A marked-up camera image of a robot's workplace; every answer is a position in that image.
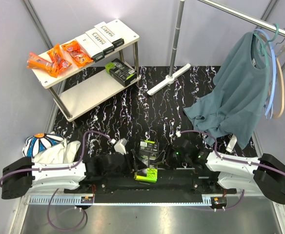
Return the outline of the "green black razor box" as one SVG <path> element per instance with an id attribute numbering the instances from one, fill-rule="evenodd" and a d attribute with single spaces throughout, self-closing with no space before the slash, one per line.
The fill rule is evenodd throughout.
<path id="1" fill-rule="evenodd" d="M 147 166 L 146 175 L 134 174 L 137 181 L 155 183 L 158 179 L 158 168 L 154 168 L 152 162 L 159 155 L 159 144 L 150 140 L 141 140 L 139 145 L 138 158 Z"/>

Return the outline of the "green black razor box shelved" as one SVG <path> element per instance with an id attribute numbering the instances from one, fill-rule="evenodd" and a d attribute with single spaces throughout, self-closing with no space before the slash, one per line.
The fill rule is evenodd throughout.
<path id="1" fill-rule="evenodd" d="M 118 58 L 105 65 L 106 72 L 123 87 L 137 78 L 137 72 Z"/>

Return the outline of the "orange razor pack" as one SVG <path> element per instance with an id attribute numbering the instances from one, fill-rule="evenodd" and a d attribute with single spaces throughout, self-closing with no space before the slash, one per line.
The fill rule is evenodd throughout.
<path id="1" fill-rule="evenodd" d="M 58 76 L 58 67 L 54 61 L 49 62 L 32 52 L 29 53 L 27 68 L 43 70 L 54 78 Z"/>
<path id="2" fill-rule="evenodd" d="M 79 67 L 84 67 L 93 62 L 93 59 L 81 50 L 76 40 L 61 45 L 62 49 L 68 52 L 74 63 Z"/>
<path id="3" fill-rule="evenodd" d="M 58 73 L 66 71 L 72 65 L 72 63 L 64 59 L 59 44 L 50 49 L 47 54 L 51 58 L 51 61 L 56 63 Z"/>

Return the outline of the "white Harry's box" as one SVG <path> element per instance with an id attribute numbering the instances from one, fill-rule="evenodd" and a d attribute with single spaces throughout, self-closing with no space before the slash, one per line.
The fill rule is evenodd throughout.
<path id="1" fill-rule="evenodd" d="M 96 28 L 85 32 L 95 44 L 103 51 L 104 55 L 112 53 L 115 50 L 114 45 Z"/>
<path id="2" fill-rule="evenodd" d="M 124 44 L 124 39 L 121 36 L 118 27 L 115 22 L 101 22 L 95 25 L 95 28 L 99 30 L 109 42 L 111 42 L 115 48 L 120 47 Z"/>

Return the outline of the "white H razor box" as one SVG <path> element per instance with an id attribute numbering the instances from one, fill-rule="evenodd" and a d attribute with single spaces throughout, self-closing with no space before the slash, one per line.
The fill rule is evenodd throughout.
<path id="1" fill-rule="evenodd" d="M 94 62 L 104 58 L 103 50 L 87 34 L 82 34 L 76 37 L 75 40 Z"/>

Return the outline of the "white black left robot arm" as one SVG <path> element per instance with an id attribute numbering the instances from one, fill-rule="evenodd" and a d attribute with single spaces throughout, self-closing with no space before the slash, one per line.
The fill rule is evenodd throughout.
<path id="1" fill-rule="evenodd" d="M 1 198 L 15 199 L 28 192 L 63 189 L 66 193 L 86 193 L 106 185 L 109 178 L 123 177 L 145 169 L 134 151 L 113 152 L 65 164 L 34 163 L 23 157 L 6 166 L 0 179 Z"/>

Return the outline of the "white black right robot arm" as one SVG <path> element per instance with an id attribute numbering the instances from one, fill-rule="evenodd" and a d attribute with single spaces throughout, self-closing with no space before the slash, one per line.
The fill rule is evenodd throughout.
<path id="1" fill-rule="evenodd" d="M 221 190 L 247 190 L 285 205 L 285 165 L 270 154 L 238 157 L 211 149 L 196 149 L 188 140 L 178 138 L 155 159 L 166 169 L 193 169 L 198 177 L 209 180 L 213 193 Z"/>

